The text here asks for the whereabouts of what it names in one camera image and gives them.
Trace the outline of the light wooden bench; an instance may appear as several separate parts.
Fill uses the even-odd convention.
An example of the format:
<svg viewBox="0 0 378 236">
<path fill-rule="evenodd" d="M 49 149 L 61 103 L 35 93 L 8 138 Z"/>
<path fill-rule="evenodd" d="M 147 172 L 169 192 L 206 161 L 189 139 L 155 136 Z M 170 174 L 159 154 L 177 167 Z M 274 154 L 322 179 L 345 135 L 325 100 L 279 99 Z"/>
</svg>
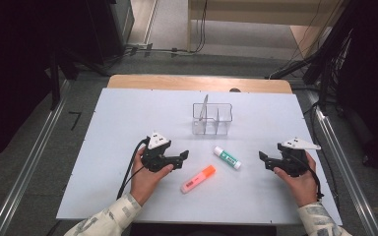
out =
<svg viewBox="0 0 378 236">
<path fill-rule="evenodd" d="M 191 49 L 191 21 L 287 25 L 303 58 L 316 51 L 316 44 L 342 14 L 347 0 L 187 0 L 187 49 Z"/>
</svg>

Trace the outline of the black tripod stand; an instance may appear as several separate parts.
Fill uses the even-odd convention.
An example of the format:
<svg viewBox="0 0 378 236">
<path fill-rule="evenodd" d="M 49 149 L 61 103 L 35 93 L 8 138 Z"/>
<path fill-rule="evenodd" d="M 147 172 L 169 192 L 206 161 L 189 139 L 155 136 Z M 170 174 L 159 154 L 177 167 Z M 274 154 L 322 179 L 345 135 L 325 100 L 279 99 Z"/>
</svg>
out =
<svg viewBox="0 0 378 236">
<path fill-rule="evenodd" d="M 80 54 L 63 46 L 51 46 L 49 49 L 49 69 L 50 76 L 48 79 L 51 82 L 52 103 L 51 110 L 54 110 L 60 103 L 61 93 L 59 85 L 59 70 L 61 70 L 67 80 L 76 80 L 79 71 L 75 66 L 75 62 L 79 62 L 88 69 L 100 74 L 101 76 L 109 77 L 110 74 L 97 66 L 95 63 L 85 59 Z"/>
</svg>

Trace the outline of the person's right hand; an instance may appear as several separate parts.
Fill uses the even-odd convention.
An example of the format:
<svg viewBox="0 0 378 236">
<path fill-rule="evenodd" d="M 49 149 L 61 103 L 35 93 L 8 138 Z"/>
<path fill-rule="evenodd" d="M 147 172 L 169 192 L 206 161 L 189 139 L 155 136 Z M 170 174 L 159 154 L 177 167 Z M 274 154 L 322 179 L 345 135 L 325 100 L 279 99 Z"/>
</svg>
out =
<svg viewBox="0 0 378 236">
<path fill-rule="evenodd" d="M 298 207 L 304 207 L 318 201 L 317 184 L 310 171 L 306 171 L 299 177 L 290 177 L 278 167 L 274 168 L 274 172 L 288 185 Z"/>
</svg>

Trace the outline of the dark cabinet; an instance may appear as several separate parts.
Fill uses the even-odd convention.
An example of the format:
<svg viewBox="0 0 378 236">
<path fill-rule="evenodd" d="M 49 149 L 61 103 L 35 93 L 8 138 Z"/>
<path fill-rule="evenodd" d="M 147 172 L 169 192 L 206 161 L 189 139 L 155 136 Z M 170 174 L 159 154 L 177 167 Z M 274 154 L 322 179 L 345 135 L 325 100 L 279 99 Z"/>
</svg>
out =
<svg viewBox="0 0 378 236">
<path fill-rule="evenodd" d="M 121 56 L 135 23 L 131 0 L 86 0 L 96 38 L 96 59 L 103 65 Z"/>
</svg>

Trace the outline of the silver pen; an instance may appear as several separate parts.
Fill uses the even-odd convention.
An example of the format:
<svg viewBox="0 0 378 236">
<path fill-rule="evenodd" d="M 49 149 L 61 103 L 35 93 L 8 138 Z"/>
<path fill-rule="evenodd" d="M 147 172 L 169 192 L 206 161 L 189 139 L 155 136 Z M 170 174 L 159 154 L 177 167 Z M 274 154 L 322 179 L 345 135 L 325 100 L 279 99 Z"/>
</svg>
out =
<svg viewBox="0 0 378 236">
<path fill-rule="evenodd" d="M 207 113 L 208 98 L 209 98 L 209 95 L 206 94 L 204 101 L 203 101 L 200 116 L 199 116 L 199 123 L 198 123 L 199 134 L 205 134 L 205 132 L 206 132 L 206 118 L 207 118 L 206 113 Z"/>
</svg>

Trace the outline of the orange highlighter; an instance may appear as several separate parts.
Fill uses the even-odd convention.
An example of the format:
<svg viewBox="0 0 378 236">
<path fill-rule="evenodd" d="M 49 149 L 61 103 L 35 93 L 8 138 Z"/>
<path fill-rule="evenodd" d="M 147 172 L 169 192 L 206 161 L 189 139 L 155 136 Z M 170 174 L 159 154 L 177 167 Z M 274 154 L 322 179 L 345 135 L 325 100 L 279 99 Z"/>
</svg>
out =
<svg viewBox="0 0 378 236">
<path fill-rule="evenodd" d="M 180 188 L 181 192 L 183 194 L 189 193 L 191 190 L 193 190 L 203 181 L 211 177 L 215 172 L 216 172 L 216 169 L 213 167 L 213 165 L 209 165 L 208 167 L 203 169 L 201 172 L 193 176 L 191 179 L 186 181 Z"/>
</svg>

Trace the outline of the white board sheet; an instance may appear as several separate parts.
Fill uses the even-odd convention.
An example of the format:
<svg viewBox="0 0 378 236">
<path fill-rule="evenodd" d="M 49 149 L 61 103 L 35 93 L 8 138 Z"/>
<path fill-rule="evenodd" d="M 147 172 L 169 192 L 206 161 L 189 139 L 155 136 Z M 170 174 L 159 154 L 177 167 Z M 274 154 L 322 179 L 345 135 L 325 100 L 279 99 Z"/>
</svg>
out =
<svg viewBox="0 0 378 236">
<path fill-rule="evenodd" d="M 206 94 L 230 103 L 226 136 L 194 135 L 192 105 Z M 310 134 L 293 94 L 106 88 L 94 115 L 57 216 L 83 219 L 110 206 L 138 142 L 152 132 L 171 140 L 166 151 L 188 158 L 163 178 L 138 215 L 139 222 L 212 224 L 297 224 L 297 205 L 286 184 L 265 168 L 259 152 L 277 158 L 277 145 Z M 238 170 L 214 154 L 220 147 L 241 162 Z M 181 186 L 212 165 L 216 172 L 183 194 Z"/>
</svg>

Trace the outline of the aluminium floor rail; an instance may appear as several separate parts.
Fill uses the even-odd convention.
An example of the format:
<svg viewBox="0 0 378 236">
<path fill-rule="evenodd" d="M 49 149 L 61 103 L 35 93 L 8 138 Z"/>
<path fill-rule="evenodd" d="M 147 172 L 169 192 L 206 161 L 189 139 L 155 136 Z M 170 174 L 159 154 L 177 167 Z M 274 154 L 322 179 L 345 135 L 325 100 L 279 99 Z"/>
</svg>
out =
<svg viewBox="0 0 378 236">
<path fill-rule="evenodd" d="M 65 106 L 67 96 L 69 95 L 74 83 L 74 81 L 68 80 L 63 82 L 60 101 L 47 115 L 22 170 L 20 171 L 13 187 L 10 189 L 9 194 L 5 198 L 3 205 L 0 208 L 0 236 L 5 236 L 6 234 L 6 231 L 12 221 L 13 216 L 15 215 L 15 212 L 17 211 L 17 208 L 41 159 L 42 153 Z"/>
<path fill-rule="evenodd" d="M 378 236 L 378 221 L 374 211 L 347 161 L 347 156 L 335 134 L 329 117 L 324 115 L 320 108 L 317 108 L 315 113 L 366 234 L 368 236 Z"/>
</svg>

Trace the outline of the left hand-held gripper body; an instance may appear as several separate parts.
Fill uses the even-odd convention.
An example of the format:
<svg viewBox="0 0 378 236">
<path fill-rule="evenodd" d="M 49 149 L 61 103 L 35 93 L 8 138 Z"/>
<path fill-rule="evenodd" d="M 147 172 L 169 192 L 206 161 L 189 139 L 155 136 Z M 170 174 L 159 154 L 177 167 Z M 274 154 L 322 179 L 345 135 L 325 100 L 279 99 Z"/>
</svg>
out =
<svg viewBox="0 0 378 236">
<path fill-rule="evenodd" d="M 146 141 L 146 148 L 141 158 L 143 165 L 152 172 L 159 172 L 167 163 L 165 151 L 171 146 L 171 140 L 158 132 L 152 132 Z"/>
</svg>

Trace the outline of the clear plastic pen organiser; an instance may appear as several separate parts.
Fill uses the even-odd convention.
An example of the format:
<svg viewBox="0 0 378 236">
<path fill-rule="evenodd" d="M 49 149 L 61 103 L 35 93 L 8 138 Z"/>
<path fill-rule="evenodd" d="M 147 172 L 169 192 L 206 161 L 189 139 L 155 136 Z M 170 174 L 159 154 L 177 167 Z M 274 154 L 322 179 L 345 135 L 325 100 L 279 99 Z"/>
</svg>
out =
<svg viewBox="0 0 378 236">
<path fill-rule="evenodd" d="M 199 134 L 198 123 L 203 103 L 192 105 L 192 133 L 194 135 L 221 135 L 226 136 L 232 122 L 232 105 L 230 103 L 208 103 L 206 132 Z"/>
</svg>

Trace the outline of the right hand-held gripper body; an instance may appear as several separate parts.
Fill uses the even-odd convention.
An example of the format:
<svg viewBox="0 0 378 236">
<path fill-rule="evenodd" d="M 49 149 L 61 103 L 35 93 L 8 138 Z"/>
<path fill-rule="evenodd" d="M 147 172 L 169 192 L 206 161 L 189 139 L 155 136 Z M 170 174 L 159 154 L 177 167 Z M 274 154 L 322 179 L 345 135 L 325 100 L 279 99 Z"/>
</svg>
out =
<svg viewBox="0 0 378 236">
<path fill-rule="evenodd" d="M 298 177 L 309 170 L 307 149 L 320 149 L 319 145 L 309 143 L 300 138 L 293 138 L 278 143 L 278 150 L 283 156 L 282 169 L 291 177 Z"/>
</svg>

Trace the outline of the wooden table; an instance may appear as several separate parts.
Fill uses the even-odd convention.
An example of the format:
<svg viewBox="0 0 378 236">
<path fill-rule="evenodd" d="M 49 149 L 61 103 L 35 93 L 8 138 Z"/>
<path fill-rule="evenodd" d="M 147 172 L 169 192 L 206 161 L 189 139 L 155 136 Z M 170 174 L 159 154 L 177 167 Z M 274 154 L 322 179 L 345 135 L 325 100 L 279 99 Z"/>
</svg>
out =
<svg viewBox="0 0 378 236">
<path fill-rule="evenodd" d="M 288 81 L 240 79 L 210 76 L 173 75 L 114 75 L 107 84 L 109 89 L 172 89 L 201 91 L 287 93 L 292 89 Z"/>
</svg>

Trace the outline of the white green glue stick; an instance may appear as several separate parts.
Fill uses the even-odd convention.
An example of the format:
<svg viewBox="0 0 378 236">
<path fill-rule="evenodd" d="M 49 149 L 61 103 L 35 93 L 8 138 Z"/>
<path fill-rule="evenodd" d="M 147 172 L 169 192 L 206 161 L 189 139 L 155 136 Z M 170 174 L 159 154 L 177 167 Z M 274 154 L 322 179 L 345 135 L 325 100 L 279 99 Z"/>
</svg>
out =
<svg viewBox="0 0 378 236">
<path fill-rule="evenodd" d="M 228 153 L 221 147 L 215 147 L 214 154 L 236 170 L 238 170 L 241 166 L 241 162 L 237 158 L 233 157 L 230 153 Z"/>
</svg>

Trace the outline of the person's left hand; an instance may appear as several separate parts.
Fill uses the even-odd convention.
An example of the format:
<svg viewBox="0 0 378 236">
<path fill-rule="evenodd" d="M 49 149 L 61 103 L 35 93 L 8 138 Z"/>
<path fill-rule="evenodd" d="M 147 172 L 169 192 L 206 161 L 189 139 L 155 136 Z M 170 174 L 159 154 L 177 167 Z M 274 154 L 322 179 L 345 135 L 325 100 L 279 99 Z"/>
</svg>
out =
<svg viewBox="0 0 378 236">
<path fill-rule="evenodd" d="M 141 156 L 144 153 L 144 148 L 141 147 L 135 157 L 132 167 L 133 177 L 131 179 L 130 194 L 142 207 L 155 191 L 158 183 L 162 178 L 168 175 L 173 170 L 173 165 L 168 164 L 158 172 L 151 172 L 144 167 Z"/>
</svg>

